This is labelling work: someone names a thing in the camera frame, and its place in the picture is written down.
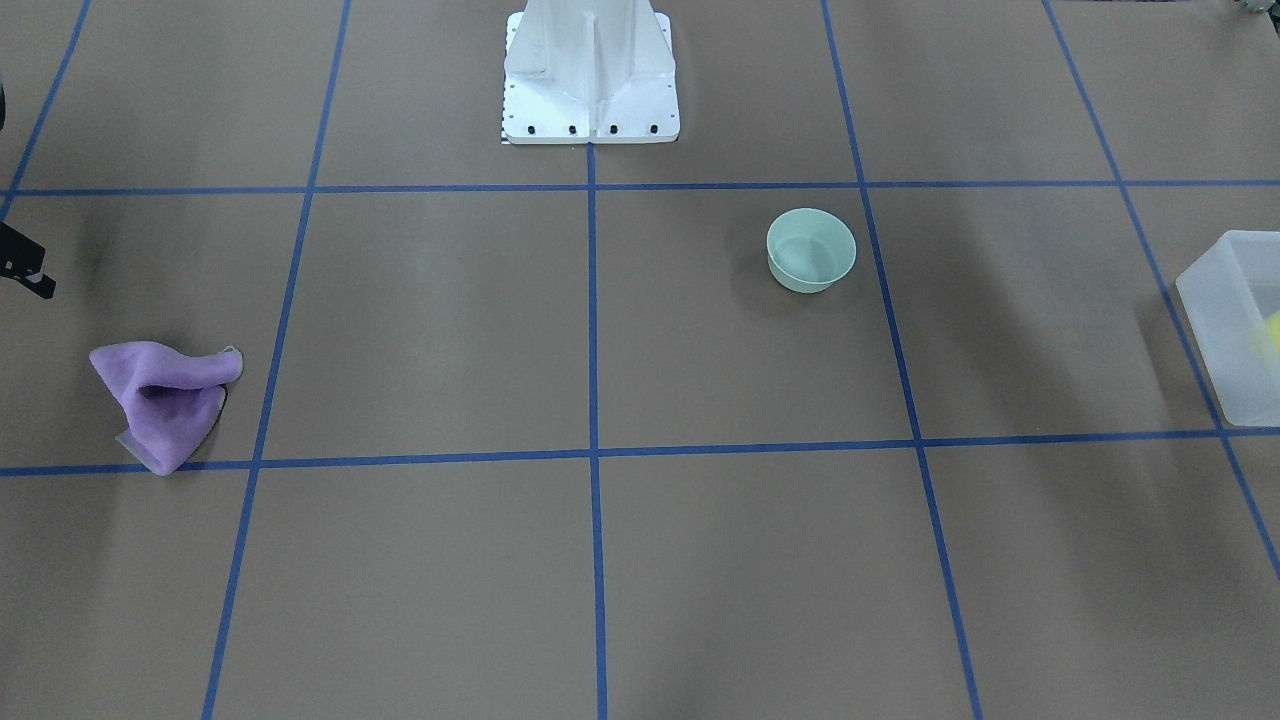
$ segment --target yellow object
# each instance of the yellow object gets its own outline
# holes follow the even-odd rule
[[[1267,318],[1267,334],[1271,336],[1271,345],[1276,346],[1276,352],[1280,352],[1280,313]]]

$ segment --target black bracket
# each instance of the black bracket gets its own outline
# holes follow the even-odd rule
[[[20,232],[0,223],[0,278],[13,278],[18,284],[49,300],[58,284],[40,270],[45,249]]]

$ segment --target towel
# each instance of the towel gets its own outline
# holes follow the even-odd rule
[[[234,347],[188,357],[146,341],[99,347],[88,360],[129,423],[115,439],[160,477],[177,470],[205,441],[227,401],[221,386],[244,368]]]

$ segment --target grid line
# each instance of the grid line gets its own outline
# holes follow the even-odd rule
[[[36,115],[36,124],[31,128],[31,137],[27,138],[27,146],[22,150],[22,159],[18,160],[18,168],[13,173],[13,181],[9,182],[9,190],[5,192],[4,204],[0,205],[0,222],[4,222],[9,217],[9,209],[13,208],[14,197],[18,196],[18,187],[22,184],[23,176],[27,174],[27,165],[31,164],[31,155],[36,151],[36,142],[40,141],[40,133],[45,129],[45,122],[49,119],[49,111],[54,108],[54,99],[58,97],[58,88],[63,86],[63,78],[67,77],[67,68],[72,64],[72,55],[76,53],[76,46],[79,44],[81,32],[84,29],[84,19],[88,18],[88,8],[93,4],[93,0],[84,0],[81,4],[81,12],[76,15],[76,24],[72,27],[72,37],[67,41],[67,50],[63,51],[63,59],[58,63],[58,72],[54,73],[54,82],[49,86],[49,94],[45,96],[45,104],[40,106],[40,114]]]
[[[595,183],[476,183],[476,184],[317,184],[210,186],[210,187],[60,187],[13,188],[6,202],[18,197],[151,197],[172,195],[365,195],[436,192],[669,192],[689,190],[945,190],[982,187],[1280,187],[1280,179],[923,179],[923,181],[814,181],[814,182],[669,182]]]
[[[951,609],[951,625],[956,635],[956,650],[960,653],[960,665],[964,670],[965,688],[969,692],[969,706],[974,720],[982,720],[982,698],[978,693],[978,680],[973,670],[973,660],[969,655],[969,639],[964,629],[964,614],[960,610],[960,597],[956,592],[955,577],[951,573],[951,556],[947,551],[947,539],[942,528],[942,515],[938,512],[937,497],[933,492],[933,475],[929,471],[929,459],[924,450],[920,433],[920,420],[915,409],[915,396],[911,392],[911,377],[906,366],[906,355],[902,351],[902,338],[899,333],[897,318],[893,313],[893,297],[890,292],[888,275],[884,272],[884,258],[881,254],[879,234],[876,231],[876,213],[872,209],[870,192],[867,186],[867,176],[863,169],[861,150],[858,145],[858,131],[854,124],[852,108],[849,104],[849,87],[845,82],[845,72],[840,61],[840,49],[836,44],[836,31],[831,22],[831,5],[828,0],[820,0],[822,17],[827,29],[827,44],[831,50],[831,64],[836,74],[836,88],[840,91],[840,104],[845,113],[845,128],[849,132],[849,149],[854,159],[854,170],[858,176],[859,192],[863,200],[863,213],[867,220],[867,234],[872,246],[872,256],[876,260],[876,274],[879,278],[881,295],[884,302],[884,316],[888,322],[890,338],[893,342],[893,356],[897,360],[899,378],[902,384],[902,401],[906,404],[908,420],[911,425],[911,441],[915,447],[915,459],[920,468],[920,482],[924,486],[924,500],[929,509],[929,524],[933,528],[933,542],[938,553],[938,565],[942,571],[942,583],[947,593],[947,606]]]
[[[595,594],[595,714],[609,716],[608,626],[604,606],[604,511],[600,501],[599,273],[596,263],[595,145],[586,145],[588,434],[591,465],[591,559]]]
[[[253,446],[253,459],[244,483],[244,501],[241,505],[239,525],[236,532],[236,546],[232,551],[230,570],[227,577],[227,593],[223,600],[223,612],[218,623],[218,639],[214,643],[214,657],[209,667],[209,685],[205,689],[202,720],[212,720],[214,705],[218,700],[218,683],[221,679],[223,657],[227,652],[227,638],[230,633],[232,614],[236,607],[236,591],[239,584],[239,571],[244,560],[244,543],[248,538],[250,520],[253,515],[253,498],[257,492],[259,473],[262,469],[262,451],[266,446],[266,432],[271,420],[271,402],[275,398],[275,384],[280,373],[280,360],[284,354],[285,334],[289,329],[289,314],[293,310],[293,293],[297,288],[298,268],[302,263],[302,247],[306,241],[307,223],[311,219],[311,204],[315,199],[316,178],[320,174],[320,158],[324,154],[325,133],[329,127],[329,109],[333,105],[334,90],[338,85],[338,69],[342,65],[342,49],[347,37],[347,22],[351,17],[351,0],[343,0],[342,17],[338,20],[337,40],[333,59],[329,65],[329,82],[325,87],[324,102],[320,108],[320,124],[316,129],[315,149],[311,154],[311,170],[307,174],[307,192],[302,197],[302,211],[298,217],[298,232],[293,241],[293,258],[289,263],[289,277],[280,304],[280,320],[275,332],[275,348],[271,352],[271,366],[262,393],[262,413],[259,418],[257,438]]]
[[[1062,32],[1062,26],[1059,23],[1057,15],[1053,13],[1051,1],[1041,0],[1041,5],[1043,5],[1044,14],[1048,17],[1048,22],[1053,28],[1053,35],[1057,37],[1057,44],[1062,50],[1062,56],[1066,59],[1068,68],[1071,70],[1071,78],[1075,81],[1075,87],[1080,94],[1080,100],[1084,102],[1084,109],[1089,114],[1089,122],[1093,123],[1093,131],[1098,136],[1098,143],[1102,146],[1102,152],[1106,155],[1107,164],[1111,167],[1111,174],[1115,176],[1116,187],[1120,190],[1120,196],[1124,199],[1125,209],[1129,211],[1129,219],[1133,222],[1133,229],[1138,234],[1138,242],[1142,243],[1142,251],[1151,268],[1151,275],[1156,281],[1156,286],[1160,288],[1161,299],[1165,302],[1165,310],[1169,313],[1169,319],[1174,323],[1174,329],[1178,332],[1178,340],[1183,346],[1187,363],[1190,365],[1192,373],[1196,375],[1196,383],[1199,386],[1201,396],[1204,400],[1210,418],[1213,421],[1215,434],[1222,445],[1222,451],[1226,455],[1228,464],[1231,466],[1235,482],[1240,487],[1240,495],[1244,497],[1244,503],[1248,507],[1254,527],[1257,528],[1258,537],[1262,541],[1262,547],[1271,561],[1271,569],[1275,571],[1276,579],[1280,579],[1280,556],[1276,555],[1276,547],[1271,541],[1271,533],[1267,530],[1266,521],[1262,519],[1262,512],[1258,510],[1258,503],[1253,497],[1253,491],[1249,488],[1249,480],[1244,477],[1244,470],[1240,468],[1240,461],[1235,455],[1235,448],[1231,446],[1231,433],[1226,432],[1222,419],[1219,416],[1217,406],[1213,402],[1213,395],[1208,388],[1208,383],[1204,380],[1204,373],[1201,372],[1199,363],[1196,360],[1196,352],[1192,350],[1187,328],[1183,327],[1183,322],[1178,316],[1178,309],[1174,305],[1172,295],[1169,292],[1169,284],[1165,282],[1164,273],[1160,270],[1160,264],[1156,261],[1156,254],[1151,247],[1149,240],[1147,238],[1147,232],[1143,229],[1142,220],[1138,218],[1138,210],[1133,204],[1133,197],[1129,195],[1128,184],[1130,183],[1126,183],[1124,176],[1120,173],[1120,165],[1116,163],[1115,154],[1111,151],[1111,143],[1107,142],[1107,136],[1102,131],[1102,122],[1098,119],[1093,101],[1089,99],[1089,94],[1084,87],[1084,79],[1075,64],[1075,58],[1071,55],[1071,47],[1066,41],[1066,35]]]
[[[1280,437],[1280,428],[1236,428],[1228,429],[1230,437]],[[1050,436],[974,436],[920,438],[924,447],[998,447],[1019,445],[1083,445],[1100,442],[1161,442],[1171,439],[1217,438],[1216,429],[1201,430],[1149,430],[1120,433],[1074,433]],[[827,442],[777,442],[742,445],[659,445],[659,446],[621,446],[600,447],[595,451],[588,447],[563,450],[517,450],[489,452],[439,452],[420,455],[355,455],[330,457],[278,457],[253,460],[206,460],[184,462],[178,473],[250,470],[257,465],[264,470],[314,469],[314,468],[369,468],[379,465],[444,465],[468,462],[521,462],[538,460],[585,460],[594,455],[599,457],[654,457],[689,455],[760,455],[777,452],[856,452],[874,450],[904,450],[915,447],[914,438],[861,439]],[[32,465],[0,468],[0,479],[59,475],[99,475],[99,474],[143,474],[150,473],[141,464],[86,464],[86,465]]]

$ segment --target plastic bin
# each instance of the plastic bin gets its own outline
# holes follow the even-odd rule
[[[795,292],[827,290],[847,275],[858,259],[858,242],[849,227],[814,208],[778,215],[764,242],[773,278]]]
[[[1222,415],[1280,425],[1280,232],[1230,231],[1178,278]]]

